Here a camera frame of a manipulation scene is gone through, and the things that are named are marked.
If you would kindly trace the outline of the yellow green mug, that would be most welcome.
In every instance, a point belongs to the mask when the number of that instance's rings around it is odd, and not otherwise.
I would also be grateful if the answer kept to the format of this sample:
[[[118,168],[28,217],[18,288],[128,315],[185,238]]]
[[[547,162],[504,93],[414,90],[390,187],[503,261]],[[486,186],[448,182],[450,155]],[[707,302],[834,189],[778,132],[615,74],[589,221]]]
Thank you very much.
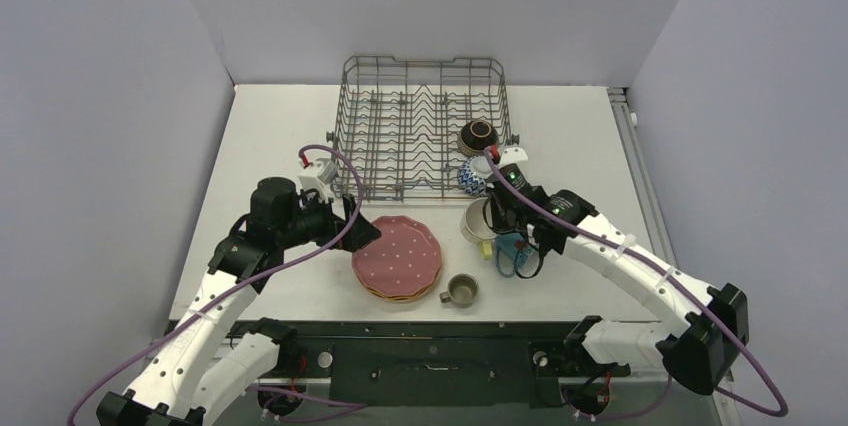
[[[484,260],[491,260],[494,257],[497,234],[487,225],[484,218],[487,205],[487,200],[483,198],[472,201],[462,215],[460,232]]]

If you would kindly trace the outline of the blue handled white mug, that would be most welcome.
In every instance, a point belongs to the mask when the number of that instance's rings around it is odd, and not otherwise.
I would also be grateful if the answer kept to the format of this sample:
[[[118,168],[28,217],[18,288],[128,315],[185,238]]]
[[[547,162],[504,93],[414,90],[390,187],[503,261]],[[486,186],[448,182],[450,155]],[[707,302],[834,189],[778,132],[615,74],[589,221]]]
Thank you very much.
[[[493,261],[498,274],[503,278],[525,280],[538,276],[543,265],[537,247],[518,233],[495,238]]]

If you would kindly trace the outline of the orange patterned small bowl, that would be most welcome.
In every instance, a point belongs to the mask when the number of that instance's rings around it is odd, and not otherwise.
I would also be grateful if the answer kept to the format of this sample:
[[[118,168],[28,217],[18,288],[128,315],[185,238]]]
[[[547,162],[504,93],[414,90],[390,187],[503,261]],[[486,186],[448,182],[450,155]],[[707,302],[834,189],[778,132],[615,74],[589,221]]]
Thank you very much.
[[[457,173],[460,188],[474,197],[483,197],[487,194],[487,180],[492,175],[488,161],[484,155],[475,155],[467,158]]]

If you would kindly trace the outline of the dark brown glazed bowl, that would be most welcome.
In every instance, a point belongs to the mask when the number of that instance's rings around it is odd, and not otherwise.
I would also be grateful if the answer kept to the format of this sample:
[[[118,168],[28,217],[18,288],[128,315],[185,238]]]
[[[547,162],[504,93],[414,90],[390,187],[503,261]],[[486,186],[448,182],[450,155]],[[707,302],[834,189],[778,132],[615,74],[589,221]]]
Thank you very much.
[[[494,125],[483,119],[466,123],[457,134],[458,151],[466,157],[482,154],[487,147],[498,143],[499,136]]]

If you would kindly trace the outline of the small grey cup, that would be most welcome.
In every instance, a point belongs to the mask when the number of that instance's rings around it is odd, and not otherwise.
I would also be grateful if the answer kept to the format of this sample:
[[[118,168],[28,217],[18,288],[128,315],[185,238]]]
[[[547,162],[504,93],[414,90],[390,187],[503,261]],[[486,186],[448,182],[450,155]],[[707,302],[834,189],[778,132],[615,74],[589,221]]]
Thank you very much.
[[[449,304],[457,308],[471,306],[479,294],[477,280],[468,274],[457,274],[447,284],[445,291],[439,294],[442,304]]]

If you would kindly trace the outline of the grey wire dish rack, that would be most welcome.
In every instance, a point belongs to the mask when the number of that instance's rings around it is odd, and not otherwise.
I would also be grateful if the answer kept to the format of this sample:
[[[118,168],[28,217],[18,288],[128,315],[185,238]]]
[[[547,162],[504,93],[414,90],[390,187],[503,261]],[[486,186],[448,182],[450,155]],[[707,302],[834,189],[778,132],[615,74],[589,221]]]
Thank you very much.
[[[369,201],[459,200],[466,157],[458,139],[474,120],[490,123],[502,146],[520,141],[499,61],[361,54],[344,63],[327,140],[353,164]]]

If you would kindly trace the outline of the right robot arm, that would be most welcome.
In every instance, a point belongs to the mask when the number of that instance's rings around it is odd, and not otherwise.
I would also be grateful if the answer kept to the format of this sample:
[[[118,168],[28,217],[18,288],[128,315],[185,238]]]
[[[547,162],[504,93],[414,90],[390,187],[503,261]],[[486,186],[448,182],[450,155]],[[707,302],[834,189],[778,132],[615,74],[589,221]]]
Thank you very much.
[[[488,180],[490,218],[513,230],[540,256],[565,255],[600,274],[656,318],[629,323],[587,317],[564,346],[578,373],[598,365],[663,368],[690,391],[710,395],[739,351],[718,326],[748,341],[747,298],[727,283],[716,288],[662,261],[569,190],[548,195],[515,165]]]

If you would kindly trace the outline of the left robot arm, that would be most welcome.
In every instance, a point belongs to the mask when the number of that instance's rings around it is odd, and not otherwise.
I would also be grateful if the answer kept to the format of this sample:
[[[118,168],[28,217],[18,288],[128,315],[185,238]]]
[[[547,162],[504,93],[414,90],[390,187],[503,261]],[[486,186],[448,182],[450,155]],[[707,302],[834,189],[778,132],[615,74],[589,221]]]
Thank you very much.
[[[261,180],[250,209],[214,249],[191,308],[160,341],[139,353],[150,363],[121,393],[106,394],[96,409],[101,425],[211,425],[260,376],[291,373],[298,348],[291,328],[262,319],[235,350],[213,359],[224,337],[278,271],[331,249],[350,253],[379,238],[360,213],[365,188],[343,198],[334,213],[327,181]]]

